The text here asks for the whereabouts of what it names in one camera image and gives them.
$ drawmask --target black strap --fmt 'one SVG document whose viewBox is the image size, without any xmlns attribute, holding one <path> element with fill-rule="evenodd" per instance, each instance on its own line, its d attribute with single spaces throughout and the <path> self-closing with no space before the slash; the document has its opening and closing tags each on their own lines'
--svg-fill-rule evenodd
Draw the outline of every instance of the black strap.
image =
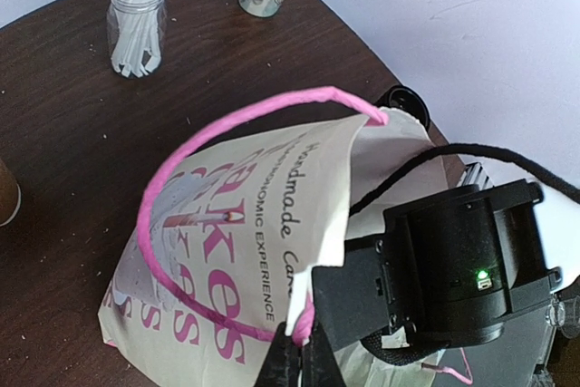
<svg viewBox="0 0 580 387">
<path fill-rule="evenodd" d="M 302 348 L 302 387 L 346 387 L 322 324 L 314 319 L 310 342 Z"/>
<path fill-rule="evenodd" d="M 421 343 L 405 348 L 386 349 L 382 347 L 381 331 L 367 335 L 361 339 L 361 344 L 374 357 L 393 366 L 415 363 L 448 347 L 445 343 Z"/>
<path fill-rule="evenodd" d="M 407 162 L 405 162 L 399 169 L 393 172 L 390 177 L 388 177 L 376 189 L 366 194 L 358 203 L 354 204 L 351 207 L 349 216 L 356 215 L 357 213 L 363 211 L 367 206 L 369 206 L 388 189 L 390 189 L 392 185 L 394 185 L 396 182 L 405 177 L 421 164 L 438 158 L 439 156 L 448 156 L 451 154 L 464 154 L 481 158 L 501 160 L 502 162 L 507 163 L 515 163 L 521 169 L 524 169 L 535 176 L 545 185 L 558 190 L 575 203 L 580 204 L 580 189 L 559 178 L 548 169 L 535 163 L 533 160 L 522 156 L 521 154 L 518 154 L 512 150 L 501 149 L 500 147 L 491 147 L 489 145 L 449 144 L 425 150 L 414 158 L 407 160 Z"/>
<path fill-rule="evenodd" d="M 300 373 L 300 351 L 285 335 L 286 322 L 275 330 L 254 387 L 296 387 Z"/>
</svg>

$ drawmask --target pink handle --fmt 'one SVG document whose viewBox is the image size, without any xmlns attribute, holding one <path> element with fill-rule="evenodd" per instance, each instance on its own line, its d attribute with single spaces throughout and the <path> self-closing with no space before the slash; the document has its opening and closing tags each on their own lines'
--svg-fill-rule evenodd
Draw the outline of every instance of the pink handle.
<svg viewBox="0 0 580 387">
<path fill-rule="evenodd" d="M 370 103 L 356 97 L 355 95 L 338 90 L 334 87 L 314 88 L 312 90 L 299 92 L 285 92 L 278 94 L 259 103 L 254 103 L 238 111 L 226 115 L 224 118 L 213 121 L 204 129 L 193 135 L 183 143 L 165 162 L 159 167 L 153 179 L 145 189 L 143 200 L 141 201 L 139 215 L 137 216 L 137 236 L 138 243 L 145 263 L 149 266 L 151 273 L 163 286 L 194 312 L 205 317 L 214 324 L 220 324 L 228 329 L 234 329 L 243 335 L 254 337 L 257 340 L 271 342 L 274 334 L 272 332 L 255 328 L 251 325 L 242 324 L 233 319 L 200 304 L 198 301 L 186 294 L 179 285 L 163 270 L 153 253 L 153 246 L 150 238 L 151 211 L 155 198 L 160 194 L 165 183 L 173 173 L 175 168 L 187 158 L 191 153 L 198 150 L 203 144 L 212 140 L 222 133 L 225 133 L 244 122 L 261 117 L 270 112 L 277 111 L 287 106 L 309 102 L 339 102 L 344 106 L 355 109 L 371 117 L 373 125 L 385 125 L 388 122 L 386 113 L 372 106 Z"/>
<path fill-rule="evenodd" d="M 468 356 L 465 354 L 465 349 L 461 348 L 461 355 L 463 355 L 463 363 L 465 364 L 465 370 L 467 372 L 467 376 L 462 375 L 461 373 L 457 372 L 452 367 L 448 366 L 434 366 L 433 364 L 428 363 L 421 363 L 421 367 L 423 369 L 430 369 L 435 371 L 436 373 L 447 373 L 451 376 L 454 376 L 461 382 L 467 385 L 473 385 L 473 374 L 471 374 L 471 366 L 469 366 Z"/>
</svg>

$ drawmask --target black plastic casing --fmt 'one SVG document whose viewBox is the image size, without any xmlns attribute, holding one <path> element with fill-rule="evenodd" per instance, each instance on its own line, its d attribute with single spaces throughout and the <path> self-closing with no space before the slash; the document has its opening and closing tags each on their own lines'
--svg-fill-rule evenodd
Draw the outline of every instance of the black plastic casing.
<svg viewBox="0 0 580 387">
<path fill-rule="evenodd" d="M 520 180 L 385 210 L 384 234 L 346 241 L 343 267 L 314 269 L 314 306 L 332 347 L 401 327 L 411 345 L 483 344 L 506 320 L 547 306 L 560 276 L 544 261 L 533 211 L 542 199 L 539 185 Z"/>
</svg>

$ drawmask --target pink string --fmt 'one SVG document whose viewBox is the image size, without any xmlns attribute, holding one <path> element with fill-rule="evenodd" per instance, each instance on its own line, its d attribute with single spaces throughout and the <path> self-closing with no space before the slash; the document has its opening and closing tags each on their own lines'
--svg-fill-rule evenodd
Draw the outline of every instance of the pink string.
<svg viewBox="0 0 580 387">
<path fill-rule="evenodd" d="M 151 211 L 153 209 L 155 198 L 163 190 L 166 181 L 169 179 L 174 169 L 181 163 L 181 161 L 187 158 L 194 151 L 198 150 L 209 140 L 216 138 L 218 135 L 233 129 L 240 124 L 251 121 L 254 118 L 261 117 L 287 106 L 309 102 L 339 102 L 358 112 L 368 115 L 371 118 L 369 120 L 369 124 L 371 125 L 385 125 L 388 122 L 388 116 L 386 113 L 379 111 L 379 109 L 375 108 L 360 97 L 338 90 L 334 87 L 314 88 L 300 92 L 286 92 L 262 102 L 251 104 L 246 106 L 246 108 L 234 111 L 224 118 L 212 122 L 175 150 L 167 160 L 163 162 L 153 176 L 153 179 L 149 182 L 149 185 L 143 193 L 139 215 L 137 216 L 137 235 L 140 251 L 143 254 L 145 263 L 149 266 L 152 275 L 161 285 L 166 287 L 176 298 L 178 298 L 179 301 L 191 310 L 205 317 L 214 324 L 222 325 L 228 329 L 234 329 L 243 335 L 254 337 L 257 340 L 264 342 L 271 342 L 274 338 L 274 333 L 255 328 L 251 325 L 242 324 L 199 303 L 186 294 L 185 291 L 181 289 L 179 285 L 163 270 L 159 261 L 155 257 L 151 245 Z M 304 337 L 305 339 L 309 337 L 312 332 L 314 307 L 311 306 L 310 309 L 305 310 L 303 316 L 306 316 L 305 319 L 307 319 L 307 321 L 304 320 L 304 325 L 302 325 L 299 333 L 300 335 L 307 334 L 307 336 Z"/>
<path fill-rule="evenodd" d="M 304 311 L 296 322 L 294 331 L 292 333 L 292 340 L 296 346 L 302 346 L 305 340 L 310 337 L 312 326 L 314 325 L 314 302 L 312 296 L 306 297 L 306 306 Z"/>
<path fill-rule="evenodd" d="M 446 373 L 448 375 L 454 376 L 464 384 L 471 385 L 473 384 L 473 375 L 471 374 L 471 367 L 469 366 L 468 357 L 465 354 L 465 350 L 463 348 L 461 348 L 461 355 L 463 355 L 463 362 L 465 363 L 465 370 L 467 371 L 468 376 L 462 375 L 452 367 L 448 366 L 441 367 L 435 366 L 433 364 L 421 363 L 421 367 L 423 367 L 424 369 L 430 369 L 432 371 L 435 371 L 436 373 Z"/>
</svg>

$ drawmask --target white wall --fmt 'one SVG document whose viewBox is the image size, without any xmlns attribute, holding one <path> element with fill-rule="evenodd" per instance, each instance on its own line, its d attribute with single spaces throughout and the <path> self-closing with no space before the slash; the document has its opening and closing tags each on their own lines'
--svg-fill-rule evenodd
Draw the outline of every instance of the white wall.
<svg viewBox="0 0 580 387">
<path fill-rule="evenodd" d="M 52 1 L 0 0 L 0 27 Z M 324 1 L 451 140 L 508 146 L 580 180 L 580 0 Z"/>
</svg>

